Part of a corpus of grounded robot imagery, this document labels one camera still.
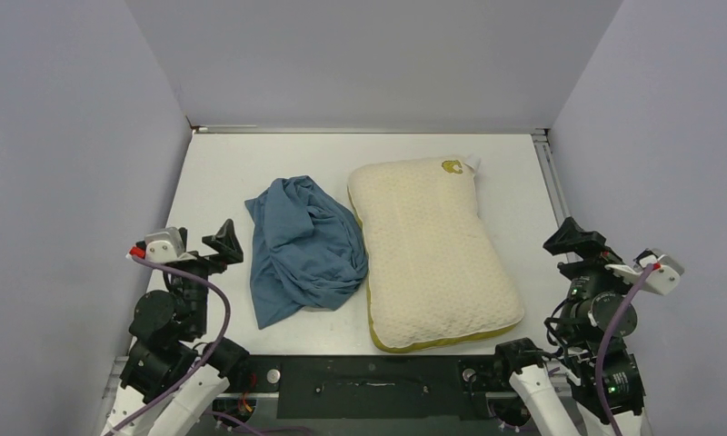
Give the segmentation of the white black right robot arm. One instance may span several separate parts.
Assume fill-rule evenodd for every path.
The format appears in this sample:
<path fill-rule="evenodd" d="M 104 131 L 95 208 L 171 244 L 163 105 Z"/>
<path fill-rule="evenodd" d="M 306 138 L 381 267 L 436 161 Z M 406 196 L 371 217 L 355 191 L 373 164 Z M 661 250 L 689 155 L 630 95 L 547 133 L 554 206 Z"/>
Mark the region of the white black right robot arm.
<path fill-rule="evenodd" d="M 576 435 L 578 427 L 552 383 L 546 366 L 563 368 L 571 398 L 589 435 L 642 435 L 646 420 L 645 390 L 639 366 L 625 339 L 638 325 L 632 306 L 639 292 L 665 296 L 681 281 L 669 257 L 654 249 L 629 265 L 596 231 L 572 217 L 543 244 L 552 255 L 574 254 L 559 263 L 569 280 L 565 298 L 543 324 L 555 352 L 531 342 L 507 342 L 492 364 L 493 380 L 516 393 L 542 435 Z"/>

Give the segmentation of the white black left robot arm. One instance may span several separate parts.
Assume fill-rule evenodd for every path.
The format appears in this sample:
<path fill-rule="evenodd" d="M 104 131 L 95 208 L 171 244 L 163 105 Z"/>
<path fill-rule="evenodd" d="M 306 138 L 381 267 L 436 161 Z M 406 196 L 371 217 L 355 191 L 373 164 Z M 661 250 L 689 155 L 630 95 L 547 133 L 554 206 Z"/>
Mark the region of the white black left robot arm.
<path fill-rule="evenodd" d="M 188 250 L 186 228 L 167 227 L 129 249 L 127 259 L 161 272 L 164 288 L 134 307 L 105 435 L 185 435 L 217 395 L 247 383 L 250 353 L 225 338 L 232 307 L 209 280 L 244 259 L 234 222 L 202 242 L 212 253 Z"/>

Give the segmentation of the yellow white pillow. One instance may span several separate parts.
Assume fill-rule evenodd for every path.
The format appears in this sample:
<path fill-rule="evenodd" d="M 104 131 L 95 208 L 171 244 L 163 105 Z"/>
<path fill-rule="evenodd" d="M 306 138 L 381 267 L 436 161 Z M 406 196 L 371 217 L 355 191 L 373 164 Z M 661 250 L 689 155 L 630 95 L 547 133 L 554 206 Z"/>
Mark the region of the yellow white pillow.
<path fill-rule="evenodd" d="M 525 315 L 459 155 L 354 170 L 347 191 L 368 255 L 369 331 L 391 353 L 490 339 Z"/>

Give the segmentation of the blue pillowcase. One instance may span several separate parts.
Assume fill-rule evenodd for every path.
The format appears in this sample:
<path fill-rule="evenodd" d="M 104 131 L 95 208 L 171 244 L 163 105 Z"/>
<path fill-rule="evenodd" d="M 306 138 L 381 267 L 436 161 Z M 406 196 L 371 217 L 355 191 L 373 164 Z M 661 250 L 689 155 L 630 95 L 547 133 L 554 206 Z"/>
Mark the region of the blue pillowcase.
<path fill-rule="evenodd" d="M 277 178 L 244 206 L 254 224 L 250 291 L 258 329 L 303 308 L 335 311 L 367 277 L 360 224 L 310 176 Z"/>

